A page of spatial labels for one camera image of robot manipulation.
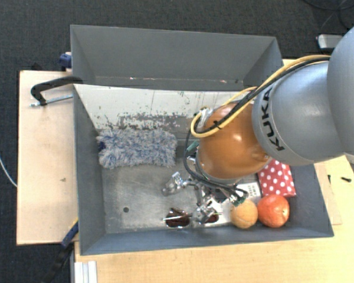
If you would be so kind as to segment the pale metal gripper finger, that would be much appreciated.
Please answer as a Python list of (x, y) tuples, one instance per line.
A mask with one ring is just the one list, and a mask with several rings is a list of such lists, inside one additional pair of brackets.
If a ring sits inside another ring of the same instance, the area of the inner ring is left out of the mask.
[(175, 172), (162, 188), (162, 194), (164, 196), (176, 195), (186, 189), (191, 182), (191, 179), (184, 179), (180, 172)]
[(192, 213), (192, 226), (194, 228), (211, 225), (216, 222), (216, 210), (212, 206), (212, 201), (200, 204)]

